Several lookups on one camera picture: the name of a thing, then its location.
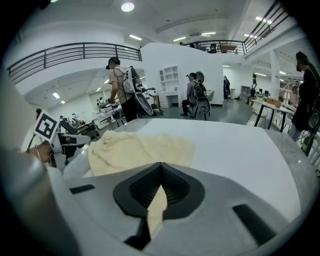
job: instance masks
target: hand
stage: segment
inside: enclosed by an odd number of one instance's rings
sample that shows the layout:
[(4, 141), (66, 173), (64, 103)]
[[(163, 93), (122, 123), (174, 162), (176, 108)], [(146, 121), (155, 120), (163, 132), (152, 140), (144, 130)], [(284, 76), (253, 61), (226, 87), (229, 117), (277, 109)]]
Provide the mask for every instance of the hand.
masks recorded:
[(50, 163), (50, 155), (52, 152), (49, 142), (44, 141), (39, 146), (32, 147), (27, 153), (38, 158), (42, 163)]

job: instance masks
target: metal railing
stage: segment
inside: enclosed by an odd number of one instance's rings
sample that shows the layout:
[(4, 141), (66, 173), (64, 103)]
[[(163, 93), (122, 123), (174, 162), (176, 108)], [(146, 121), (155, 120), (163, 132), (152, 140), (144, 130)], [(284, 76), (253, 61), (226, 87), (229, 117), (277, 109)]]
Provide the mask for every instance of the metal railing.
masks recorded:
[(245, 51), (249, 51), (259, 41), (274, 32), (288, 17), (290, 17), (290, 15), (286, 12), (281, 3), (276, 0), (253, 31), (248, 34), (248, 37), (244, 41)]
[(78, 42), (38, 51), (12, 64), (7, 70), (12, 82), (17, 84), (23, 79), (55, 65), (82, 59), (114, 56), (120, 60), (142, 61), (139, 49), (112, 43)]
[(196, 41), (191, 43), (183, 44), (183, 46), (188, 46), (195, 48), (209, 54), (245, 54), (246, 48), (242, 41), (235, 40), (207, 40), (207, 41)]

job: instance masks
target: shirt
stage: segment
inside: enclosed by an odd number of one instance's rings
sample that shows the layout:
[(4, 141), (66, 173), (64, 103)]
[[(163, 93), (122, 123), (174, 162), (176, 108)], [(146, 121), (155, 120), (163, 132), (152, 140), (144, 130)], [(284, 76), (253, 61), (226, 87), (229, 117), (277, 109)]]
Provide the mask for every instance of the shirt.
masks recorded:
[(310, 69), (303, 75), (303, 83), (299, 87), (300, 102), (292, 118), (292, 123), (299, 131), (308, 130), (308, 121), (317, 99), (317, 80)]
[(126, 70), (122, 66), (116, 66), (114, 69), (110, 69), (109, 73), (109, 84), (112, 85), (112, 82), (117, 82), (118, 84), (118, 99), (120, 104), (125, 103), (129, 100), (132, 95), (125, 93), (124, 90), (124, 74)]
[(195, 85), (197, 84), (197, 81), (190, 81), (188, 82), (187, 88), (186, 88), (186, 98), (189, 100), (192, 104), (197, 104), (197, 98), (194, 95)]

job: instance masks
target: black plastic part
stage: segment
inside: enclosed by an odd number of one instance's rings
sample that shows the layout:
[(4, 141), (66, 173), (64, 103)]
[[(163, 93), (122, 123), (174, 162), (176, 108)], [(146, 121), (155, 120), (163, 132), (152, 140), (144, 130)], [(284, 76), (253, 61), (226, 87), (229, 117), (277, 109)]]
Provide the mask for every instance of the black plastic part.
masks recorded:
[(259, 246), (277, 235), (248, 205), (239, 204), (232, 209)]
[(73, 187), (70, 188), (70, 192), (74, 195), (74, 194), (78, 194), (78, 193), (82, 193), (82, 192), (86, 192), (88, 190), (93, 190), (96, 187), (94, 185), (83, 185), (83, 186), (77, 186), (77, 187)]
[(113, 198), (126, 215), (146, 218), (160, 185), (168, 204), (164, 220), (188, 217), (205, 197), (205, 189), (197, 179), (157, 162), (120, 182), (113, 190)]
[(148, 222), (146, 218), (141, 219), (135, 235), (127, 238), (124, 243), (138, 250), (142, 250), (151, 241)]

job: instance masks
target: cream cloth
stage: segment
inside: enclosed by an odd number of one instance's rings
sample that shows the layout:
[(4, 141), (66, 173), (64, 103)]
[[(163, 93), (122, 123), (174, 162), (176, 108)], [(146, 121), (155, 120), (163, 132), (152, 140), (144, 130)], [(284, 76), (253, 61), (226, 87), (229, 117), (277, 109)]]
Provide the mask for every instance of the cream cloth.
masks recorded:
[[(90, 144), (88, 155), (93, 175), (100, 176), (156, 162), (190, 167), (194, 149), (192, 141), (167, 134), (155, 137), (107, 130), (99, 141)], [(151, 237), (160, 229), (166, 207), (167, 198), (161, 186), (148, 208)]]

